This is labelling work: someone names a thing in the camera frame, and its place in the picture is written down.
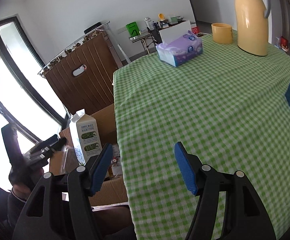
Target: wall outlet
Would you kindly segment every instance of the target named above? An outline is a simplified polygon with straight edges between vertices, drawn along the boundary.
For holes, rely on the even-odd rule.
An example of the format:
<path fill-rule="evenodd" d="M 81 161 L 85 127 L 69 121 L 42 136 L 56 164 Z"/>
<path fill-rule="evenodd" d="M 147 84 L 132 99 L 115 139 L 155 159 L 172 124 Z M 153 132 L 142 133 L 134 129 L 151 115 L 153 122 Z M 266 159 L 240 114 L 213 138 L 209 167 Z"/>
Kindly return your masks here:
<path fill-rule="evenodd" d="M 117 30 L 117 34 L 123 33 L 126 30 L 127 30 L 126 29 L 126 26 L 124 26 L 124 27 L 122 27 L 122 28 L 120 28 L 120 29 Z"/>

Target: white milk carton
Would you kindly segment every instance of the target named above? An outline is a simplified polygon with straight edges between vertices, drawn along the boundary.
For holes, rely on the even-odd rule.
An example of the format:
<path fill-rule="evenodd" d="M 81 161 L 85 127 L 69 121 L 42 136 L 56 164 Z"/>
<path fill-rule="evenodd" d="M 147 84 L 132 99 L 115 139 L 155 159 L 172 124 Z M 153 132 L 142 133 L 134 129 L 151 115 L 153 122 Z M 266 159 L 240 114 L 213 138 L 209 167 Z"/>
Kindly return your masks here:
<path fill-rule="evenodd" d="M 80 165 L 85 165 L 92 156 L 102 151 L 96 119 L 85 114 L 85 109 L 77 111 L 69 124 L 74 149 Z"/>

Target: green container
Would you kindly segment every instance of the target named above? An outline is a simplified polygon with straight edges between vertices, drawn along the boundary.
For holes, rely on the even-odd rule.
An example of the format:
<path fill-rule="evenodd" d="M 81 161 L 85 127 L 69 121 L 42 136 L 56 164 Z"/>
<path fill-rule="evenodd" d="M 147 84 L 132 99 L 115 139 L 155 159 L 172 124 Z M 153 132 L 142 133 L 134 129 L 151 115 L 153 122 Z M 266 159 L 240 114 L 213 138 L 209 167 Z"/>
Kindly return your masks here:
<path fill-rule="evenodd" d="M 140 30 L 139 30 L 136 22 L 132 22 L 130 24 L 127 24 L 126 28 L 129 32 L 129 34 L 131 35 L 131 37 L 135 37 L 135 36 L 140 34 Z"/>

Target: black window frame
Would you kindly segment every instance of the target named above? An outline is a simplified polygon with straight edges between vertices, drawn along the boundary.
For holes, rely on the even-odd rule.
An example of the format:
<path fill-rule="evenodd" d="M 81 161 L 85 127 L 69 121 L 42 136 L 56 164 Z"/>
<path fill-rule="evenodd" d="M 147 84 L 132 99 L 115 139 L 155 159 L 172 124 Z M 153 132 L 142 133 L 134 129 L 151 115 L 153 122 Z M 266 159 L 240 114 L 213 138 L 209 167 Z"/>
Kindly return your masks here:
<path fill-rule="evenodd" d="M 14 22 L 16 28 L 18 29 L 19 34 L 21 35 L 23 41 L 25 42 L 26 46 L 34 56 L 34 58 L 39 63 L 40 67 L 43 69 L 45 64 L 41 57 L 38 55 L 37 51 L 29 41 L 28 37 L 26 36 L 20 21 L 18 20 L 17 16 L 9 17 L 4 20 L 0 21 L 0 26 L 5 25 L 7 23 Z M 23 90 L 28 94 L 28 96 L 55 122 L 57 122 L 61 126 L 61 130 L 64 130 L 67 127 L 69 116 L 66 114 L 66 117 L 63 118 L 58 114 L 53 107 L 51 107 L 45 99 L 37 92 L 37 90 L 31 85 L 31 83 L 27 80 L 24 76 L 22 71 L 18 68 L 17 64 L 13 60 L 12 56 L 10 55 L 9 51 L 7 50 L 1 36 L 0 36 L 0 57 L 2 58 L 3 62 L 5 63 L 6 67 L 18 82 L 18 84 L 23 88 Z M 0 102 L 0 113 L 4 116 L 4 118 L 8 122 L 13 122 L 20 133 L 22 133 L 25 137 L 27 137 L 33 143 L 38 143 L 41 141 L 35 134 L 33 134 L 30 130 L 28 130 L 25 126 L 23 126 Z"/>

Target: tablecloth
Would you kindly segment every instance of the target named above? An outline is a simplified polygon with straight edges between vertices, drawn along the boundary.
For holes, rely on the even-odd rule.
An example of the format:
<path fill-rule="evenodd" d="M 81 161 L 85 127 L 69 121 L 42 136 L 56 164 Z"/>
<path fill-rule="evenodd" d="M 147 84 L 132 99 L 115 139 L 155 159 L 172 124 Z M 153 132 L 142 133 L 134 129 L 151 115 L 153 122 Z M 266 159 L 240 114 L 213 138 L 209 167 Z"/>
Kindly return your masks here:
<path fill-rule="evenodd" d="M 277 239 L 290 226 L 290 57 L 258 57 L 203 37 L 203 54 L 174 68 L 156 53 L 114 73 L 117 141 L 138 239 L 184 239 L 198 197 L 186 190 L 174 145 L 219 172 L 246 173 Z M 220 236 L 221 193 L 213 238 Z"/>

